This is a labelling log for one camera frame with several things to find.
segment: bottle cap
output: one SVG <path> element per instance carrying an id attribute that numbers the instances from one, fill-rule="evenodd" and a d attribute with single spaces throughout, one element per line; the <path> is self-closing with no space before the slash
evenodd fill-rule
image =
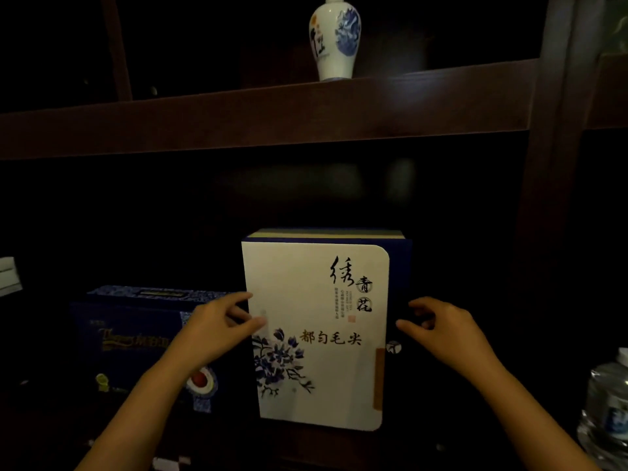
<path id="1" fill-rule="evenodd" d="M 617 362 L 622 364 L 624 367 L 628 367 L 628 348 L 619 348 L 619 352 L 617 352 Z"/>

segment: plastic water bottle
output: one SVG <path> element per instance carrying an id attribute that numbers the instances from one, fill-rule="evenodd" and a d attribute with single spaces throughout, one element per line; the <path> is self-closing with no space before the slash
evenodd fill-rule
<path id="1" fill-rule="evenodd" d="M 628 348 L 591 371 L 578 439 L 602 469 L 628 471 Z"/>

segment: bottle label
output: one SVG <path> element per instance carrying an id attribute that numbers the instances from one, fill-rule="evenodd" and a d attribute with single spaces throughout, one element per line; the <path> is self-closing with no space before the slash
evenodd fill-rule
<path id="1" fill-rule="evenodd" d="M 628 400 L 609 396 L 604 430 L 618 440 L 628 440 Z"/>

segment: right hand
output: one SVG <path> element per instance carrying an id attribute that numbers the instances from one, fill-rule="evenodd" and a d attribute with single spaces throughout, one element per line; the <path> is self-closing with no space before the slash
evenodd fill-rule
<path id="1" fill-rule="evenodd" d="M 482 330 L 465 309 L 430 297 L 410 301 L 409 306 L 417 316 L 431 312 L 435 318 L 420 326 L 398 320 L 398 329 L 467 380 L 474 382 L 487 368 L 500 365 Z"/>

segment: blue tea box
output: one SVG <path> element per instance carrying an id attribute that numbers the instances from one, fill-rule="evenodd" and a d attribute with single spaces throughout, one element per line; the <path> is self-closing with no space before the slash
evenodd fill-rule
<path id="1" fill-rule="evenodd" d="M 194 308 L 225 294 L 102 286 L 71 302 L 80 361 L 93 377 L 94 388 L 103 393 L 129 393 L 159 360 Z M 250 341 L 244 341 L 202 367 L 187 380 L 179 400 L 206 413 L 239 410 L 243 402 L 254 403 L 250 352 Z"/>

